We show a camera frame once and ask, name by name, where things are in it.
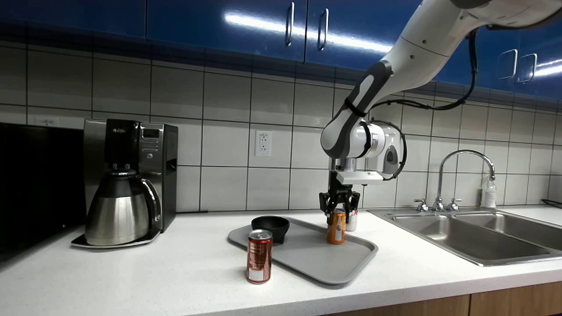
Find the black bowl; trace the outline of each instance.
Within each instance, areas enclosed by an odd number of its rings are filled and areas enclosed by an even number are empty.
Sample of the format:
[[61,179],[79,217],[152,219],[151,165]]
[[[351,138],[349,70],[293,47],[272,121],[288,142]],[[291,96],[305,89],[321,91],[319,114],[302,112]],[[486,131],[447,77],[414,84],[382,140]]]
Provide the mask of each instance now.
[[289,221],[286,217],[277,217],[277,216],[259,216],[251,219],[251,228],[252,230],[268,230],[273,237],[273,244],[282,244],[284,242],[284,233],[289,226]]

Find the coffee carafe handle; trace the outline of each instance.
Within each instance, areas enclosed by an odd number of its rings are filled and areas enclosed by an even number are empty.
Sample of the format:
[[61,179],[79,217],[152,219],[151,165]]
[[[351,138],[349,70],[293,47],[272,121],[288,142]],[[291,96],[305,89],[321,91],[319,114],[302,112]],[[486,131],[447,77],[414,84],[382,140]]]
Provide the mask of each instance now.
[[156,195],[154,186],[147,179],[140,177],[140,182],[142,182],[142,188],[145,189],[144,196],[145,196],[145,203],[151,217],[147,235],[152,237],[159,232],[159,223],[161,223],[159,198]]

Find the stainless steel carafe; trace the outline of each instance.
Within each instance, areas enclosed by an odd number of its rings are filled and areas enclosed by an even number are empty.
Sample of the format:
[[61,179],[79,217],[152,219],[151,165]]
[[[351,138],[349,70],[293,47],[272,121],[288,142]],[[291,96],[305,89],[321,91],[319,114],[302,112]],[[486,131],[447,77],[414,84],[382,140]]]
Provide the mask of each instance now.
[[119,246],[159,232],[159,202],[149,181],[133,170],[112,170],[101,179],[86,221],[86,242]]

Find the lower cabinet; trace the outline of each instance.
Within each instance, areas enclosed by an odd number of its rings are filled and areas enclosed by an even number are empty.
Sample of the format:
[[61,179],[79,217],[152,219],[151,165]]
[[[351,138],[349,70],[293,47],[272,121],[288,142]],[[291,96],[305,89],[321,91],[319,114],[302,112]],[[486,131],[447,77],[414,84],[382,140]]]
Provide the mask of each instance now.
[[349,311],[337,316],[553,316],[562,314],[562,282]]

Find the microwave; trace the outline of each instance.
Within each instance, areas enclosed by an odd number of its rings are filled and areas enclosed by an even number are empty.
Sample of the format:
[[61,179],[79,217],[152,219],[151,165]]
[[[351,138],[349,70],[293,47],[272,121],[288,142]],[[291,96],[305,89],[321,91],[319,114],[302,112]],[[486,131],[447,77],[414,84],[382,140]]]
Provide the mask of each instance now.
[[0,123],[0,261],[84,225],[82,130]]

